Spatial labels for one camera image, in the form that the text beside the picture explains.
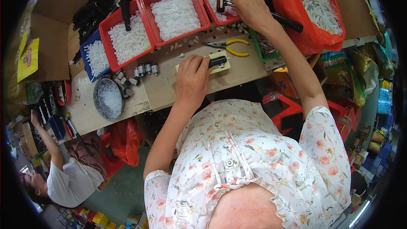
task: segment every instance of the red plastic bag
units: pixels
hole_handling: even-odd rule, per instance
[[[333,52],[338,52],[342,49],[346,31],[343,26],[338,2],[331,0],[331,3],[336,7],[339,26],[343,31],[341,35],[331,34],[312,23],[301,0],[273,0],[274,8],[280,15],[303,25],[302,33],[293,31],[290,28],[285,29],[288,36],[290,36],[303,55],[320,53],[325,49]]]
[[[134,118],[122,120],[112,125],[110,146],[113,154],[131,166],[138,166],[138,148],[143,135]]]

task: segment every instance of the white shirt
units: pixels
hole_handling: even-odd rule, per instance
[[[86,200],[104,181],[102,175],[90,166],[71,157],[61,171],[52,162],[47,179],[48,196],[61,206],[74,208]]]
[[[145,180],[150,228],[205,229],[219,198],[249,183],[275,197],[284,228],[328,228],[350,204],[350,167],[338,128],[322,106],[299,143],[282,136],[260,104],[221,100],[186,125],[172,175]]]

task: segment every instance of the pliers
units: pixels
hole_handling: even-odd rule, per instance
[[[227,47],[231,43],[235,43],[235,42],[249,44],[249,42],[247,42],[244,39],[240,39],[240,38],[232,39],[232,40],[229,40],[227,42],[208,42],[208,43],[202,43],[202,44],[207,45],[207,46],[212,46],[212,47],[215,47],[215,48],[226,49],[231,54],[239,56],[239,57],[249,56],[249,53],[237,53],[237,52],[233,51],[232,49],[230,49],[229,47]]]

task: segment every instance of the wooden workbench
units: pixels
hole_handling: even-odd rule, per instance
[[[172,106],[176,99],[175,66],[180,64],[180,62],[186,59],[189,55],[197,54],[204,56],[211,52],[218,51],[218,49],[203,46],[201,44],[202,42],[227,41],[233,38],[243,38],[250,42],[249,45],[242,43],[230,45],[230,47],[237,52],[248,52],[249,56],[237,57],[227,53],[230,57],[229,61],[231,68],[210,76],[209,94],[266,77],[268,75],[267,72],[284,65],[284,60],[282,58],[268,61],[266,64],[263,63],[257,56],[248,34],[242,34],[232,30],[230,33],[225,34],[225,31],[227,32],[226,27],[224,30],[218,31],[216,30],[216,27],[213,26],[210,30],[208,29],[207,33],[201,32],[191,35],[186,38],[186,42],[184,39],[177,41],[182,44],[182,47],[180,48],[171,50],[171,45],[175,44],[171,43],[170,45],[161,47],[155,53],[145,55],[136,62],[125,66],[122,71],[127,77],[134,76],[133,71],[137,67],[137,64],[145,64],[147,62],[157,63],[159,65],[160,73],[158,76],[153,74],[146,75],[142,78],[142,83],[139,86],[132,87],[135,94],[125,101],[124,110],[117,120],[105,120],[96,111],[93,102],[93,88],[96,82],[91,83],[84,70],[77,74],[72,80],[72,99],[64,106],[64,113],[71,113],[71,120],[74,127],[79,134],[84,135],[150,110],[158,111]],[[199,43],[194,43],[191,47],[188,47],[189,41],[193,40],[196,35],[198,35]],[[376,37],[374,36],[367,37],[366,39],[352,39],[344,42],[344,48],[374,40],[376,40]],[[179,58],[178,56],[181,53],[184,53],[185,57]]]

